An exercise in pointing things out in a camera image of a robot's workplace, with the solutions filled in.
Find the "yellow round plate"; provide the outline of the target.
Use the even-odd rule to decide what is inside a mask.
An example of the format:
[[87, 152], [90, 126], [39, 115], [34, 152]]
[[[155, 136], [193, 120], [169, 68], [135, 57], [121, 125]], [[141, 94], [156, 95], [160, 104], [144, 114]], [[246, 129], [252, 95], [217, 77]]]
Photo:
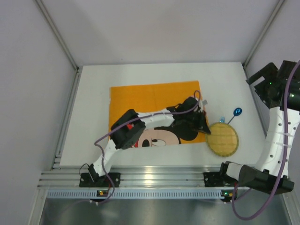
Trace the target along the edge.
[[220, 157], [233, 155], [239, 146], [239, 137], [229, 124], [216, 122], [209, 126], [210, 135], [205, 136], [209, 149]]

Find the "orange Mickey Mouse placemat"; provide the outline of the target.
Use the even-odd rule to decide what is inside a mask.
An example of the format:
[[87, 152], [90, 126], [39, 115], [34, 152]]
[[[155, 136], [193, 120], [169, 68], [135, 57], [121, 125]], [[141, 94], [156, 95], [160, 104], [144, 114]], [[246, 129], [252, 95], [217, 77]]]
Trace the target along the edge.
[[[200, 90], [198, 81], [111, 87], [109, 129], [129, 109], [140, 113], [159, 111], [183, 103], [194, 95], [195, 90]], [[156, 127], [144, 130], [134, 147], [162, 147], [203, 142], [205, 134], [191, 131], [188, 127]]]

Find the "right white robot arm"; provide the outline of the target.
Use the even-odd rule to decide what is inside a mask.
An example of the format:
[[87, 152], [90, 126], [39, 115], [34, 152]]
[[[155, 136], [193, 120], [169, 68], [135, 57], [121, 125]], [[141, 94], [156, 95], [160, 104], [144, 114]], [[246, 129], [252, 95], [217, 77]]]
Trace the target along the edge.
[[294, 182], [288, 177], [288, 159], [300, 124], [300, 65], [284, 60], [277, 68], [271, 62], [246, 82], [256, 83], [255, 92], [269, 109], [264, 148], [254, 167], [226, 161], [221, 164], [220, 176], [226, 183], [267, 194], [275, 184], [275, 194], [291, 192]]

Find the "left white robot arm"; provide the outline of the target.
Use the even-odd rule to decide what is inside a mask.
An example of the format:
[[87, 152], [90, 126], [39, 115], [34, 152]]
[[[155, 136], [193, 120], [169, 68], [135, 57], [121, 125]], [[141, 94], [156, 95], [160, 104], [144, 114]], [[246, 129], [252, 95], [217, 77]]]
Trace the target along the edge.
[[109, 173], [115, 153], [129, 148], [177, 145], [194, 140], [199, 133], [210, 134], [201, 101], [188, 97], [183, 103], [156, 112], [127, 110], [105, 136], [109, 138], [100, 157], [89, 166], [89, 176], [96, 182]]

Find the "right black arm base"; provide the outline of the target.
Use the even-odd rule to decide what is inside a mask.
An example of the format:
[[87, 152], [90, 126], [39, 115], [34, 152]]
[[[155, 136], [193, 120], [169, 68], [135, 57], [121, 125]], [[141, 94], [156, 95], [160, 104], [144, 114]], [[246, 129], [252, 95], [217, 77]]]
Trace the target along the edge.
[[228, 164], [222, 163], [219, 172], [204, 172], [205, 187], [234, 187], [237, 180], [226, 175]]

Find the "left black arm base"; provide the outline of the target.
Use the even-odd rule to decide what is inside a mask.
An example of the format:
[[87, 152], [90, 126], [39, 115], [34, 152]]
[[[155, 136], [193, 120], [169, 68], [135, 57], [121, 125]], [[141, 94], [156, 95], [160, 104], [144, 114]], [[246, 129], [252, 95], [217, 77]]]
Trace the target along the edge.
[[99, 176], [94, 165], [88, 165], [88, 171], [80, 173], [79, 187], [81, 188], [112, 188], [119, 187], [120, 173], [110, 172], [108, 175]]

